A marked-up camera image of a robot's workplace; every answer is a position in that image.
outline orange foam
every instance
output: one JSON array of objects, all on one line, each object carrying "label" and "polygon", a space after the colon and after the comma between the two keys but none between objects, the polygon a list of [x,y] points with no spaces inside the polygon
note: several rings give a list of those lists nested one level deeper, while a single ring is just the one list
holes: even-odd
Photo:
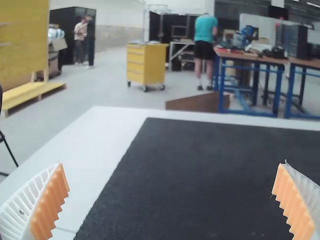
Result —
[{"label": "orange foam", "polygon": [[278,166],[271,193],[276,195],[275,199],[280,202],[279,207],[287,217],[286,223],[291,225],[289,232],[294,235],[293,240],[309,240],[316,230],[316,224],[298,187],[282,164]]},{"label": "orange foam", "polygon": [[64,198],[69,196],[69,185],[62,163],[49,180],[30,221],[30,231],[35,240],[47,240],[52,237],[51,230],[56,228],[55,221],[62,211]]}]

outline man in teal shirt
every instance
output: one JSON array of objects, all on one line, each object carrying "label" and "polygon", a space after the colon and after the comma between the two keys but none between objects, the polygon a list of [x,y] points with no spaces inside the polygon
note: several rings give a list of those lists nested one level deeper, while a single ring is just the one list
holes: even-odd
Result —
[{"label": "man in teal shirt", "polygon": [[206,62],[206,75],[208,79],[207,90],[213,90],[213,61],[216,56],[214,51],[214,36],[217,34],[217,19],[205,13],[195,21],[194,34],[194,71],[199,80],[198,90],[203,90],[201,83],[202,62]]}]

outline man in white shirt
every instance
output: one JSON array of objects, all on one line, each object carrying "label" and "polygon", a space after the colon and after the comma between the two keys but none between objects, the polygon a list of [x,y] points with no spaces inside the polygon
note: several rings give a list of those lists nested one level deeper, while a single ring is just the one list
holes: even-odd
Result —
[{"label": "man in white shirt", "polygon": [[74,27],[74,42],[75,42],[75,64],[84,63],[85,37],[87,36],[86,18],[82,17]]}]

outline yellow tool cart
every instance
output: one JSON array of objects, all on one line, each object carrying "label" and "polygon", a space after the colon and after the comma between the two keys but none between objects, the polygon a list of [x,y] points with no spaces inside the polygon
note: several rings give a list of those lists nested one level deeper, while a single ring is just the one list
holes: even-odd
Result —
[{"label": "yellow tool cart", "polygon": [[149,85],[160,84],[165,89],[166,48],[168,44],[145,43],[127,45],[126,78],[128,87],[131,82],[142,84],[144,92]]}]

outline black chair leg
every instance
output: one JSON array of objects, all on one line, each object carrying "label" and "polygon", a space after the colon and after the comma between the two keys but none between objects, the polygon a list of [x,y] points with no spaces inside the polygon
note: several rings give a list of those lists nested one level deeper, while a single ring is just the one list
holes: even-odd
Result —
[{"label": "black chair leg", "polygon": [[18,163],[17,163],[17,161],[16,161],[16,159],[15,159],[15,157],[14,157],[14,155],[13,155],[13,153],[12,153],[12,151],[11,151],[11,149],[10,149],[7,141],[6,141],[6,139],[3,138],[3,141],[4,141],[4,144],[5,144],[5,146],[6,146],[6,149],[8,149],[8,152],[9,152],[10,156],[12,157],[12,159],[13,159],[13,161],[14,161],[15,166],[16,166],[16,167],[19,167],[19,165],[18,165]]},{"label": "black chair leg", "polygon": [[8,177],[8,176],[9,176],[9,174],[8,174],[8,173],[1,172],[1,171],[0,171],[0,176]]},{"label": "black chair leg", "polygon": [[8,143],[7,143],[6,137],[5,137],[5,135],[2,133],[2,131],[0,131],[0,137],[1,137],[0,140],[2,140],[2,141],[4,142],[4,144],[5,144],[5,146],[6,146],[6,149],[8,150],[11,158],[13,159],[15,166],[16,166],[16,167],[19,167],[19,165],[18,165],[18,163],[17,163],[17,161],[16,161],[16,159],[15,159],[15,157],[14,157],[14,155],[13,155],[13,153],[12,153],[12,151],[11,151]]}]

